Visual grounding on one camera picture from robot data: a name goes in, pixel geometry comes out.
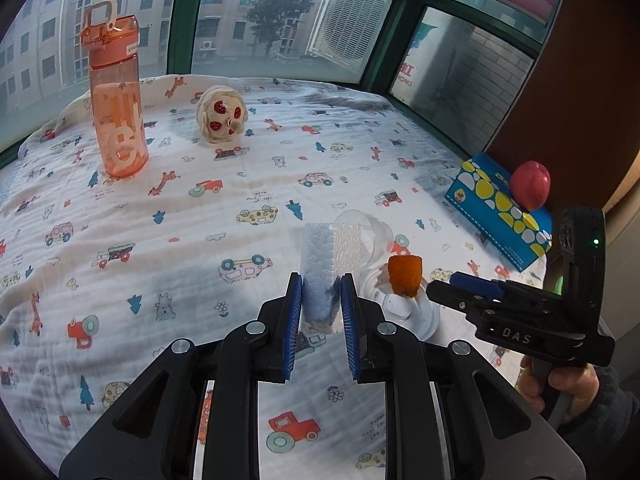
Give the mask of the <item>person right hand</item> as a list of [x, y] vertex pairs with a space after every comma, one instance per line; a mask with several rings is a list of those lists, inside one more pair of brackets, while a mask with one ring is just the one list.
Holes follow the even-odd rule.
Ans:
[[[530, 356], [524, 356], [521, 360], [521, 375], [516, 390], [536, 412], [541, 413], [544, 409], [544, 387], [533, 374], [532, 362]], [[572, 403], [564, 415], [563, 422], [570, 422], [587, 411], [600, 388], [596, 369], [591, 364], [585, 368], [556, 368], [548, 377], [548, 385], [572, 397]]]

